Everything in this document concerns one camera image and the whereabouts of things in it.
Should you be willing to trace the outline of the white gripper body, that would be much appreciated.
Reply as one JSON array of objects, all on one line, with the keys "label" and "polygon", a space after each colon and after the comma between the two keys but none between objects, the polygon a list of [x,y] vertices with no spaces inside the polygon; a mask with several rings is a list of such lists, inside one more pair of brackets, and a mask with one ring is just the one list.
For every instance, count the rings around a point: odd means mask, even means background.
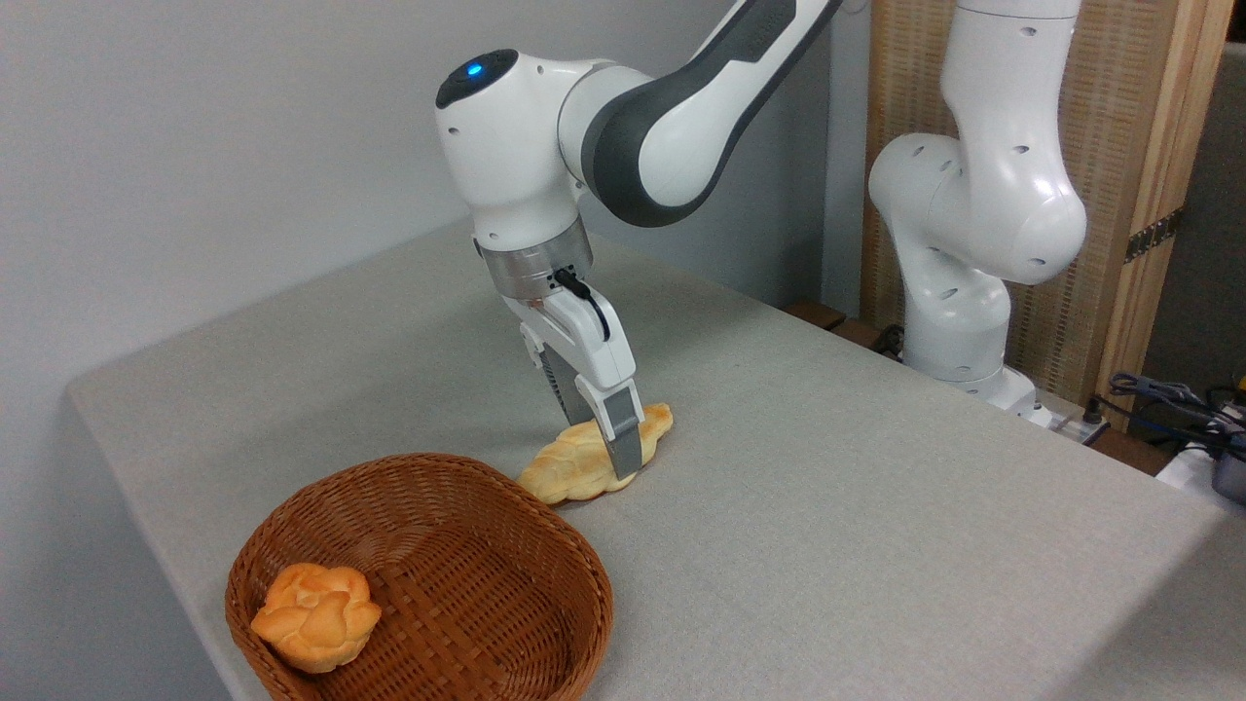
[{"label": "white gripper body", "polygon": [[503,303],[596,387],[616,387],[635,377],[633,356],[611,303],[584,283],[553,284],[542,298],[501,293]]}]

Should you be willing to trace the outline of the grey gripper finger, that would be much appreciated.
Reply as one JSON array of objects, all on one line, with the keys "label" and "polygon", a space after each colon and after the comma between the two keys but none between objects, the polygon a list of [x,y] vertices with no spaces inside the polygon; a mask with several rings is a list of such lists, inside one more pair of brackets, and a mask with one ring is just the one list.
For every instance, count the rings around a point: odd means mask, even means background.
[{"label": "grey gripper finger", "polygon": [[596,422],[618,482],[627,482],[642,467],[640,396],[627,379],[616,387],[596,387],[586,377],[574,377],[582,405],[581,421]]},{"label": "grey gripper finger", "polygon": [[525,337],[530,357],[537,367],[542,369],[549,388],[558,400],[559,407],[569,425],[582,425],[596,420],[596,413],[591,403],[579,393],[574,385],[577,371],[547,345],[538,334],[530,329],[528,324],[520,325],[521,336]]}]

